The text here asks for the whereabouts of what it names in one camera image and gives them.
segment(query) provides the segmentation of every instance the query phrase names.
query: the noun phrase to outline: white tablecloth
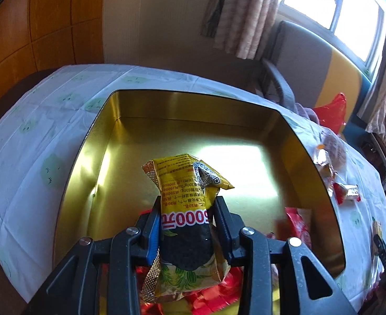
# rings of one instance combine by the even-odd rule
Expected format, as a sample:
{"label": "white tablecloth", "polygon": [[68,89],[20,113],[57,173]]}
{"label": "white tablecloth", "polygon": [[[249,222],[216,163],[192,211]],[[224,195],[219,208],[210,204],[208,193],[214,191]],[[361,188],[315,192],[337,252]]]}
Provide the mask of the white tablecloth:
{"label": "white tablecloth", "polygon": [[[194,75],[128,65],[76,65],[57,70],[0,120],[0,263],[28,302],[52,269],[60,199],[78,149],[107,97],[118,89],[193,91],[279,110],[312,155],[322,127],[246,91]],[[386,199],[378,172],[346,145],[342,175],[362,201],[333,200],[347,266],[337,283],[358,309],[382,268],[371,258],[372,218],[382,223]]]}

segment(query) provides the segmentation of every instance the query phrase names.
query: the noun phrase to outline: chair armrest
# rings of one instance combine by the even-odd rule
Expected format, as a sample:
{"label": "chair armrest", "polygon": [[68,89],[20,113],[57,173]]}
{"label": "chair armrest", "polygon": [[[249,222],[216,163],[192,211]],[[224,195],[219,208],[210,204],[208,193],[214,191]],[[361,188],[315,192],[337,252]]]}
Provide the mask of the chair armrest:
{"label": "chair armrest", "polygon": [[276,92],[279,95],[279,104],[284,108],[287,108],[294,112],[295,110],[295,95],[286,82],[285,78],[283,78],[282,74],[279,70],[267,59],[261,60],[263,67],[266,70],[266,73],[270,76],[271,80],[274,83],[274,87]]}

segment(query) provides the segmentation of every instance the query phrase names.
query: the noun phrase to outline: window frame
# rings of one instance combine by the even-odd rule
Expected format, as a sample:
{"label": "window frame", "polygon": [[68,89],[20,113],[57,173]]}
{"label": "window frame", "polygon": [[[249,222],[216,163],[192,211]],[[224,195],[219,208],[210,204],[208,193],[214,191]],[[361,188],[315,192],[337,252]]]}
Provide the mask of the window frame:
{"label": "window frame", "polygon": [[366,75],[369,80],[372,81],[374,79],[375,73],[377,71],[376,67],[378,66],[382,52],[379,51],[378,46],[381,42],[381,39],[383,39],[386,30],[386,27],[384,26],[386,22],[385,14],[379,5],[374,40],[372,41],[371,49],[369,50],[366,61],[363,61],[347,45],[345,45],[344,42],[342,42],[337,36],[334,35],[334,31],[336,30],[337,23],[339,21],[341,8],[343,6],[343,0],[336,0],[336,8],[334,10],[330,28],[323,27],[304,13],[301,13],[300,11],[286,5],[284,1],[285,0],[281,0],[279,2],[278,13],[280,15],[290,21],[298,23],[299,25],[309,29],[319,37],[326,40],[328,43],[330,43],[330,45],[347,56]]}

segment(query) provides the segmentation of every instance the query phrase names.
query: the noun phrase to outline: gold tray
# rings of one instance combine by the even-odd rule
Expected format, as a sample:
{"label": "gold tray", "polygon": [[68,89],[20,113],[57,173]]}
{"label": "gold tray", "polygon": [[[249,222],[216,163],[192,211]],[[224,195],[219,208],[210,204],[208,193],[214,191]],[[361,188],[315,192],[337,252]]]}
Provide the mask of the gold tray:
{"label": "gold tray", "polygon": [[333,277],[345,268],[337,218],[307,151],[273,109],[219,96],[120,90],[86,136],[67,182],[54,241],[54,265],[88,235],[109,238],[135,224],[159,190],[141,166],[194,155],[228,179],[221,191],[247,226],[286,239],[285,207],[313,211],[313,252]]}

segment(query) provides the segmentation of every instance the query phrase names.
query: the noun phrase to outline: metal screw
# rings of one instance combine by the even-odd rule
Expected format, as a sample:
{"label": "metal screw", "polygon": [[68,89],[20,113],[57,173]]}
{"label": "metal screw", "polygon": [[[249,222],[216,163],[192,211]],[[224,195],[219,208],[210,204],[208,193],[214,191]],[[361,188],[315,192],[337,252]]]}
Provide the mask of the metal screw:
{"label": "metal screw", "polygon": [[289,238],[289,244],[291,244],[292,246],[298,247],[298,246],[301,246],[302,241],[297,237],[292,237],[292,238]]}
{"label": "metal screw", "polygon": [[139,233],[139,229],[137,227],[131,226],[126,229],[126,233],[129,235],[135,235]]}
{"label": "metal screw", "polygon": [[246,234],[246,235],[252,235],[252,234],[254,234],[255,231],[252,227],[243,227],[241,229],[241,232]]}
{"label": "metal screw", "polygon": [[91,244],[91,242],[92,242],[92,239],[90,237],[82,237],[79,240],[79,245],[87,246],[87,245]]}

